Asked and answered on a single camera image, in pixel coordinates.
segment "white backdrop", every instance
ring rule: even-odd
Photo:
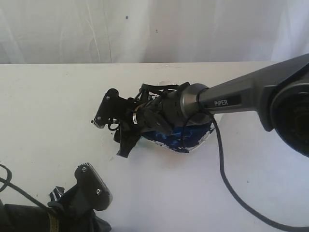
[[[284,60],[307,0],[2,0],[0,63]]]

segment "white table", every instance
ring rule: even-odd
[[[232,198],[219,175],[216,136],[191,154],[141,140],[128,159],[93,119],[105,92],[135,96],[142,83],[213,86],[271,62],[0,65],[0,162],[12,182],[43,203],[56,185],[72,187],[75,168],[90,162],[113,193],[98,215],[116,232],[274,232]],[[255,112],[220,123],[227,176],[256,210],[304,226],[309,213],[309,159],[265,132]],[[11,189],[4,203],[29,204]]]

